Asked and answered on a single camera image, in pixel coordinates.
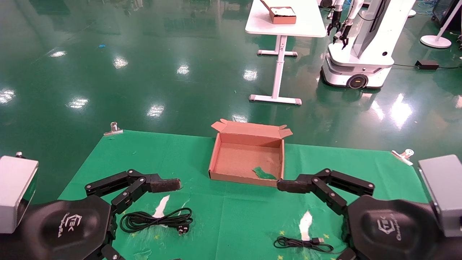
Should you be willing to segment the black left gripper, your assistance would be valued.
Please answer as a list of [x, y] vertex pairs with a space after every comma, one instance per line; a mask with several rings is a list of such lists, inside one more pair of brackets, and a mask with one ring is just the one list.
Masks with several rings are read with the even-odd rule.
[[[162, 179], [134, 169], [85, 186], [87, 198], [30, 206], [11, 234], [1, 234], [2, 260], [125, 260], [110, 245], [117, 219], [146, 192], [180, 189], [180, 179]], [[122, 191], [111, 206], [100, 197]]]

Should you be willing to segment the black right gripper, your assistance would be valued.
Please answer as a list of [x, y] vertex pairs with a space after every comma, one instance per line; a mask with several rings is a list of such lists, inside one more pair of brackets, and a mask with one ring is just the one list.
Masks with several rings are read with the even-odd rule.
[[[331, 187], [360, 196], [350, 205]], [[439, 227], [429, 204], [378, 200], [373, 183], [324, 169], [277, 181], [279, 191], [313, 193], [333, 212], [346, 215], [342, 240], [349, 246], [337, 260], [450, 260], [452, 239]]]

